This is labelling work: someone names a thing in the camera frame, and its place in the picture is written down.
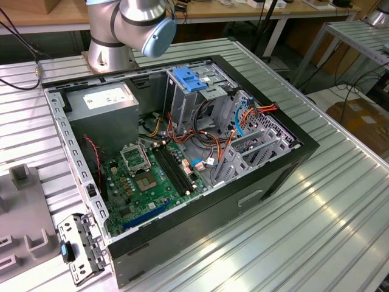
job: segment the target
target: metal rail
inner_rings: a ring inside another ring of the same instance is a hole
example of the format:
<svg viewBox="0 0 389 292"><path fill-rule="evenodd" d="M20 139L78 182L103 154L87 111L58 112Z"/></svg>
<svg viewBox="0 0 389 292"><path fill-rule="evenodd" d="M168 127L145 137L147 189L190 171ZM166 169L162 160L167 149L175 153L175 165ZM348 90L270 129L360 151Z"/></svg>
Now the metal rail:
<svg viewBox="0 0 389 292"><path fill-rule="evenodd" d="M259 206L131 282L125 291L374 291L389 273L389 166L237 42L175 44L141 66L221 54L320 148ZM33 83L33 63L0 66L0 76ZM81 57L44 62L45 78L88 75ZM41 89L0 86L0 172L38 167L54 224L84 206ZM115 291L110 270L79 287ZM74 291L60 256L1 291Z"/></svg>
<svg viewBox="0 0 389 292"><path fill-rule="evenodd" d="M365 23L364 21L324 23L323 27L317 34L316 39L312 43L311 47L304 56L303 61L297 69L295 77L292 81L294 86L296 86L298 81L301 79L301 76L304 73L307 65L312 60L312 57L314 56L316 50L322 43L327 33L333 35L335 40L331 43L325 53L325 56L323 56L319 64L325 62L325 60L330 56L331 52L336 48L339 41L342 41L353 47L355 50L358 50L366 57L366 60L369 58L370 60L376 62L378 65L384 65L389 62L389 54L383 50L384 44L389 43L389 28L377 29ZM360 65L360 68L357 70L358 75L363 73L365 66L366 62L364 61Z"/></svg>

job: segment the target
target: blue plastic clip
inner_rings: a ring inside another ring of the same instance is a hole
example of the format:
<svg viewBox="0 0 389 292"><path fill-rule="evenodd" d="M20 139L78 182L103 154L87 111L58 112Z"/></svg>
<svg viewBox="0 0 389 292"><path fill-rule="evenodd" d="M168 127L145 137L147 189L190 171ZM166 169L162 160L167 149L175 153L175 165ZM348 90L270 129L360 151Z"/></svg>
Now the blue plastic clip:
<svg viewBox="0 0 389 292"><path fill-rule="evenodd" d="M189 70L189 68L174 68L173 72L189 92L202 90L208 87L205 83L201 82L196 74Z"/></svg>

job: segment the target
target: cardboard box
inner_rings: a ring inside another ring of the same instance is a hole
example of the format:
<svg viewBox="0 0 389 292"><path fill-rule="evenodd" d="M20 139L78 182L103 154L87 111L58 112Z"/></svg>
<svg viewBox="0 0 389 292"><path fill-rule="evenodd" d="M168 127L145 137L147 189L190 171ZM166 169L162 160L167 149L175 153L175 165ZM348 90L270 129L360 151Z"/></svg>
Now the cardboard box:
<svg viewBox="0 0 389 292"><path fill-rule="evenodd" d="M339 122L343 104L335 103L326 113ZM347 102L342 126L381 158L389 157L389 119L365 99Z"/></svg>
<svg viewBox="0 0 389 292"><path fill-rule="evenodd" d="M61 0L0 0L1 7L49 14Z"/></svg>

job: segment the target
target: metal table surface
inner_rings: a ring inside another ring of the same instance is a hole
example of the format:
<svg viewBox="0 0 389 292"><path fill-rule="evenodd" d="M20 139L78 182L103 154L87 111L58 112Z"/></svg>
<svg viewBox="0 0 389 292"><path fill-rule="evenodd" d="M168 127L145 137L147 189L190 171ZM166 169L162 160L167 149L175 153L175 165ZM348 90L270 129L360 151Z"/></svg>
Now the metal table surface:
<svg viewBox="0 0 389 292"><path fill-rule="evenodd" d="M378 65L385 65L386 69L389 69L389 54L383 50L384 44L389 43L389 27L386 29L377 29L364 21L325 23L301 62L295 78L292 81L293 85L296 85L299 81L302 73L305 71L305 68L327 33L333 35L335 40L328 47L318 66L327 60L332 51L337 47L339 41L342 41L355 50L358 50L365 56L366 61L369 59L373 60ZM357 72L363 72L366 61L361 63L361 70L357 70Z"/></svg>
<svg viewBox="0 0 389 292"><path fill-rule="evenodd" d="M221 54L307 131L320 148L272 197L131 282L124 291L374 291L389 273L389 165L237 42L172 45L142 66ZM88 75L81 57L44 61L46 81ZM34 83L33 63L0 76ZM0 86L0 173L38 168L54 224L84 211L41 89ZM116 291L110 268L77 288ZM1 291L73 291L61 256Z"/></svg>

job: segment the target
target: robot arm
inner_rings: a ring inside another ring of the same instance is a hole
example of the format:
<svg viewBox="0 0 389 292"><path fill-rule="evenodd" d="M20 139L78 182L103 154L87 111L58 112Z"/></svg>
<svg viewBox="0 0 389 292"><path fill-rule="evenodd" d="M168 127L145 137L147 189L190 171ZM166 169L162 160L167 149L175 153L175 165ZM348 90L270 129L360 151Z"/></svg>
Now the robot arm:
<svg viewBox="0 0 389 292"><path fill-rule="evenodd" d="M97 72L134 66L132 49L161 56L176 34L164 0L87 0L91 24L88 63Z"/></svg>
<svg viewBox="0 0 389 292"><path fill-rule="evenodd" d="M389 0L381 0L377 9L371 12L365 19L371 26L383 29L389 25Z"/></svg>

